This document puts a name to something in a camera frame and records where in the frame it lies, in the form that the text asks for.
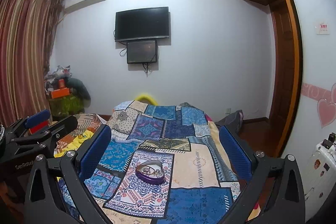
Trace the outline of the gold jewelry pieces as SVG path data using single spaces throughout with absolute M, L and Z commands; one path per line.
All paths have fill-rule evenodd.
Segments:
M 149 167 L 150 173 L 149 176 L 155 179 L 159 179 L 165 176 L 164 170 L 162 168 Z

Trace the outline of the red box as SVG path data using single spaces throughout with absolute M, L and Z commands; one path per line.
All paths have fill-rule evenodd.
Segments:
M 40 124 L 37 124 L 36 126 L 32 127 L 29 129 L 29 132 L 31 135 L 37 133 L 38 131 L 44 129 L 44 128 L 48 128 L 49 127 L 49 121 L 43 121 Z

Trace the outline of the green patterned cloth bundle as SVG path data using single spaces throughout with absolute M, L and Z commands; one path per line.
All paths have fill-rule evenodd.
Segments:
M 75 115 L 84 110 L 82 99 L 73 94 L 55 99 L 49 99 L 49 105 L 51 115 L 53 117 L 59 118 Z

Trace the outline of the yellow blanket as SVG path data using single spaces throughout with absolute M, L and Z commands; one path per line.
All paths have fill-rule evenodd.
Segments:
M 73 139 L 72 142 L 62 144 L 61 148 L 57 148 L 54 152 L 54 157 L 62 157 L 66 152 L 70 150 L 76 151 L 86 140 L 90 139 L 94 135 L 90 130 L 86 130 L 82 134 L 78 135 Z

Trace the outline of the orange box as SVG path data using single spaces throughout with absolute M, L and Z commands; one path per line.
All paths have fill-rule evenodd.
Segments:
M 64 89 L 57 89 L 54 90 L 50 93 L 50 96 L 52 99 L 64 97 L 70 95 L 70 89 L 69 88 L 64 88 Z

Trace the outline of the brown leaf pattern fabric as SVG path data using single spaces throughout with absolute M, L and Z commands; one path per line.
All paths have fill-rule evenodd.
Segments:
M 72 142 L 75 137 L 86 130 L 90 130 L 95 133 L 102 125 L 102 122 L 97 114 L 76 114 L 75 117 L 77 118 L 77 128 L 57 142 L 54 152 L 57 148 L 61 148 L 62 144 L 66 145 L 66 143 Z

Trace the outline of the dark bag on floor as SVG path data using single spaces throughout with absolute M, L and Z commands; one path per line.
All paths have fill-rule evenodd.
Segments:
M 226 126 L 226 128 L 230 132 L 238 134 L 243 125 L 243 118 L 244 118 L 243 111 L 237 110 L 234 113 L 231 113 L 225 118 L 221 119 L 220 121 L 215 122 L 215 125 L 217 126 L 218 129 L 220 129 L 223 126 Z

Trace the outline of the patchwork patterned bedspread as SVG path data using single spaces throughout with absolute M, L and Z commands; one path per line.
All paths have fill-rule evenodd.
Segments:
M 111 140 L 84 183 L 112 223 L 218 223 L 238 198 L 239 179 L 219 130 L 202 110 L 132 100 L 100 120 Z M 148 160 L 163 164 L 161 185 L 135 175 Z

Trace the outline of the yellow pillow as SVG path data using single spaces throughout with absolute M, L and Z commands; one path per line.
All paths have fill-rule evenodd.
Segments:
M 147 93 L 141 93 L 134 100 L 139 101 L 139 102 L 143 102 L 143 103 L 148 103 L 150 105 L 157 105 L 158 104 L 158 102 L 150 94 L 147 94 Z

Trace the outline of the striped red curtain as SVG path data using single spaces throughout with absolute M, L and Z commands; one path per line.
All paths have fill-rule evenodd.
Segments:
M 48 109 L 44 77 L 63 0 L 1 0 L 1 124 Z

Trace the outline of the wooden door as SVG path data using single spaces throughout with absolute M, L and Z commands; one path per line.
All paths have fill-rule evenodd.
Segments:
M 302 86 L 302 38 L 294 0 L 270 4 L 275 46 L 276 73 L 270 122 L 275 133 L 274 157 L 280 157 L 288 143 L 297 115 Z

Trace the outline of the pink heart wall decal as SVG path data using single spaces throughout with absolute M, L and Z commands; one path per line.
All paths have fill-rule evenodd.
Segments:
M 327 90 L 303 83 L 301 94 L 317 101 L 317 114 L 322 128 L 335 122 L 335 84 Z

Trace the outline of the small wall monitor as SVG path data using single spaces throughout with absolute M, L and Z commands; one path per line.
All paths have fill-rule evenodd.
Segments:
M 156 63 L 157 42 L 156 40 L 127 42 L 126 56 L 128 64 Z

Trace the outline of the large wall television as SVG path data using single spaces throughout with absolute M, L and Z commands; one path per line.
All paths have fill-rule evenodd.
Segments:
M 151 7 L 116 12 L 114 37 L 117 42 L 169 38 L 169 8 Z

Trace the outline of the white wall switch sticker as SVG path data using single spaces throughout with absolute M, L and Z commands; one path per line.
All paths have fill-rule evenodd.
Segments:
M 329 25 L 327 22 L 321 21 L 315 25 L 315 33 L 317 35 L 329 35 Z

